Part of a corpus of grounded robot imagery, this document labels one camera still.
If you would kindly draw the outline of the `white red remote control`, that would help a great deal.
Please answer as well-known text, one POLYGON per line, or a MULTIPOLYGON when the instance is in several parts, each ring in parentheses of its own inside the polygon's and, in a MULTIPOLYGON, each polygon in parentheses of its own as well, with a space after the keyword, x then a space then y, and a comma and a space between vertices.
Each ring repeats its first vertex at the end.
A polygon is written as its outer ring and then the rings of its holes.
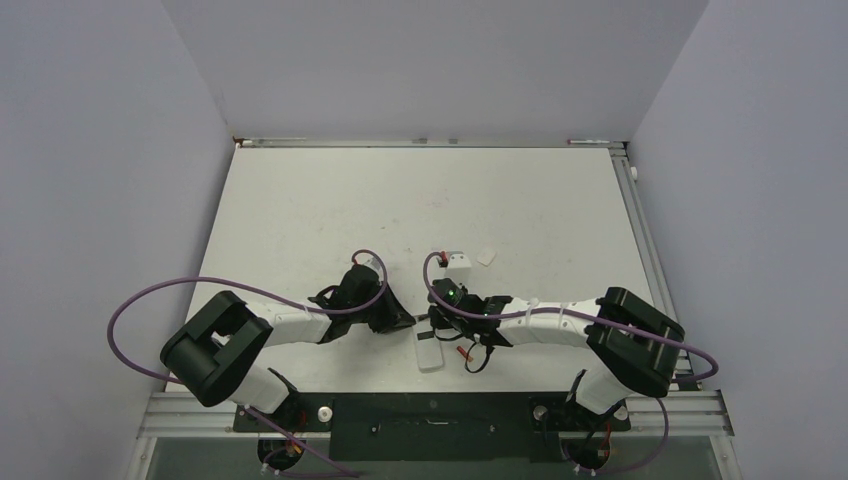
POLYGON ((428 321, 419 321, 413 326, 413 343, 420 372, 432 373, 444 367, 441 342, 428 321))

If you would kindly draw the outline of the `red black battery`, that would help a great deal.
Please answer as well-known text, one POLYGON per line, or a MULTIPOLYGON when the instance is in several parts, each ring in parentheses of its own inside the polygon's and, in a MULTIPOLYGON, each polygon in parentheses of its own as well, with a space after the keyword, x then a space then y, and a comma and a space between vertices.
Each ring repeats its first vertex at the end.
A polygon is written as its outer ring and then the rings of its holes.
POLYGON ((456 347, 457 352, 461 355, 465 363, 470 363, 473 361, 473 356, 470 354, 470 350, 461 345, 456 347))

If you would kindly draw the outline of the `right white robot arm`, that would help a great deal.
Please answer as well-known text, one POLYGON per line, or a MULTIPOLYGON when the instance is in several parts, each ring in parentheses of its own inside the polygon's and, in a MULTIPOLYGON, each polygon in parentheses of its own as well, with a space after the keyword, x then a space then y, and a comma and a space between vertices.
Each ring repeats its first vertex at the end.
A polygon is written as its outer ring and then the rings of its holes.
POLYGON ((481 298, 448 278, 428 287, 430 313, 483 346, 563 345, 591 351, 565 401, 567 419, 589 428, 624 398, 667 396, 685 337, 663 312, 623 287, 581 302, 550 303, 506 295, 481 298))

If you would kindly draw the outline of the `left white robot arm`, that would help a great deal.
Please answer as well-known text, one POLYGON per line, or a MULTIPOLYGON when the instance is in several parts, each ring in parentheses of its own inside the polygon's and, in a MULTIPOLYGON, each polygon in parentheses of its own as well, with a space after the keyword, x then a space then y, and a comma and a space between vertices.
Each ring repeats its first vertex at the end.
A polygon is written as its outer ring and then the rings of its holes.
POLYGON ((162 364, 205 407, 225 401, 250 406, 274 430, 296 421, 296 387, 256 361, 266 347, 326 344, 354 325, 376 334, 411 327, 414 317, 369 266, 354 265, 337 285, 302 307, 248 302, 223 290, 204 304, 162 347, 162 364))

